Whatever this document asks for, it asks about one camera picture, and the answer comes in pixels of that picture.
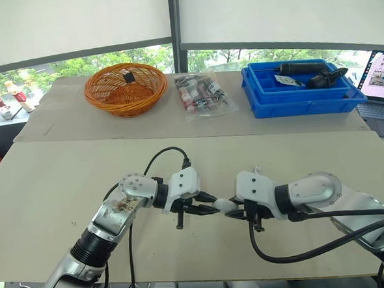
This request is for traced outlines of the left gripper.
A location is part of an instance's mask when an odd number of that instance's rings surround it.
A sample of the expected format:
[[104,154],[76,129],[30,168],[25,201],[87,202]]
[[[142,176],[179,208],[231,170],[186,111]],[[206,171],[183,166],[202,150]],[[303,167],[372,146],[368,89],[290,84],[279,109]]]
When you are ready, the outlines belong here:
[[[206,192],[200,192],[195,196],[195,201],[210,203],[215,202],[215,197]],[[172,203],[171,212],[178,215],[177,217],[177,230],[184,228],[184,213],[193,214],[196,216],[206,216],[216,214],[219,210],[215,207],[208,205],[193,205],[192,199],[177,199]]]

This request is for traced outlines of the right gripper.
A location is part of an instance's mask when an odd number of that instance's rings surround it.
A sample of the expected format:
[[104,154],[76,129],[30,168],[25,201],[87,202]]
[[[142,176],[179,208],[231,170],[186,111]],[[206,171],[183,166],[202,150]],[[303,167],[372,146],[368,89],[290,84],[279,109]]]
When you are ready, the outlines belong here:
[[262,227],[262,219],[264,215],[263,208],[255,201],[250,200],[241,200],[236,196],[233,196],[229,199],[231,202],[235,204],[244,204],[245,210],[231,210],[227,212],[225,216],[229,218],[234,218],[237,220],[247,219],[250,225],[250,229],[256,232],[263,232],[264,228]]

